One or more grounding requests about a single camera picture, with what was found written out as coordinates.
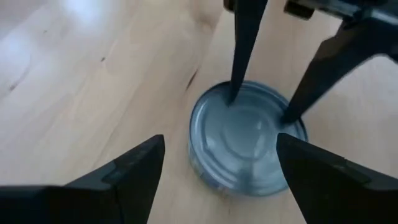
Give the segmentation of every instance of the tin can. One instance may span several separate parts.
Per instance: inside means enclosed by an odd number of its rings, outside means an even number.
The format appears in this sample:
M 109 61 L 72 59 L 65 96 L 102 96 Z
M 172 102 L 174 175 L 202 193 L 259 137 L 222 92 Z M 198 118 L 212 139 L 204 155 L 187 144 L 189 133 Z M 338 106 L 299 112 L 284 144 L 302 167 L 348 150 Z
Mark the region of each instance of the tin can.
M 229 82 L 215 85 L 195 104 L 189 128 L 189 156 L 211 187 L 232 194 L 264 196 L 287 188 L 276 153 L 279 133 L 308 141 L 301 120 L 283 125 L 288 101 L 257 82 L 245 81 L 232 105 Z

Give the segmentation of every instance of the wooden floor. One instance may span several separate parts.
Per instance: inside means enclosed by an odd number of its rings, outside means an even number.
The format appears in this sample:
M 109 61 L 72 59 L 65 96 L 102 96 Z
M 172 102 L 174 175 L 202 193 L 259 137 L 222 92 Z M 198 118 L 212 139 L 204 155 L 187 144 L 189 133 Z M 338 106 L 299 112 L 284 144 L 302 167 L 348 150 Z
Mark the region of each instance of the wooden floor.
M 291 98 L 339 20 L 270 0 L 247 79 Z M 166 155 L 149 223 L 305 223 L 290 191 L 209 189 L 190 167 L 198 96 L 231 73 L 222 0 L 0 2 L 0 184 L 66 184 L 155 134 Z M 398 177 L 398 67 L 374 58 L 303 117 L 310 142 Z

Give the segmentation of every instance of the can lid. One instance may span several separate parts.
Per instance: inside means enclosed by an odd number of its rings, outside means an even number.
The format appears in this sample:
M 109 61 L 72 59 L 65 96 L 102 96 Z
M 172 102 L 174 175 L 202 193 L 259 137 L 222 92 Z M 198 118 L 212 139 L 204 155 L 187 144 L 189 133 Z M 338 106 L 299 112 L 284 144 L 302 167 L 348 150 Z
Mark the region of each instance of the can lid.
M 220 186 L 245 195 L 269 195 L 287 188 L 276 153 L 279 133 L 307 141 L 302 121 L 285 126 L 288 101 L 275 90 L 245 81 L 232 105 L 229 82 L 197 101 L 190 121 L 190 150 L 202 172 Z

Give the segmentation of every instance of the wood grain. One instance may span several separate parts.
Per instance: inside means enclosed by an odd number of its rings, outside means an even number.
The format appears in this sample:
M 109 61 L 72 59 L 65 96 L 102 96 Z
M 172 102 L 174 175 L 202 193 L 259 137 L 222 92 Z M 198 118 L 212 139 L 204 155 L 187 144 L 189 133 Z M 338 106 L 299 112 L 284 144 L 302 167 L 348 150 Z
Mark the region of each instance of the wood grain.
M 288 190 L 228 196 L 190 167 L 192 107 L 231 73 L 233 15 L 222 4 L 8 3 L 11 16 L 0 17 L 0 184 L 66 184 L 164 134 L 164 169 L 148 223 L 305 223 Z M 340 21 L 320 13 L 300 21 L 283 6 L 269 1 L 246 77 L 289 99 Z M 4 26 L 10 17 L 18 19 Z M 397 66 L 388 59 L 360 66 L 303 117 L 310 142 L 398 177 L 397 85 Z

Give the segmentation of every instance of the metal can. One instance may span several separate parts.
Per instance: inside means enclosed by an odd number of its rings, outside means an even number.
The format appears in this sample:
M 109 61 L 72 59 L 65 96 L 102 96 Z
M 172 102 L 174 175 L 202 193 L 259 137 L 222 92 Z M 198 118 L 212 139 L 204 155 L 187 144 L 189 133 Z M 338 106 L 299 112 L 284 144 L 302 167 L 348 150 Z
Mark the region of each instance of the metal can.
M 268 86 L 245 81 L 231 105 L 228 93 L 229 82 L 217 84 L 193 108 L 188 149 L 192 166 L 208 185 L 230 193 L 264 196 L 286 189 L 277 135 L 308 141 L 303 122 L 280 123 L 289 102 Z

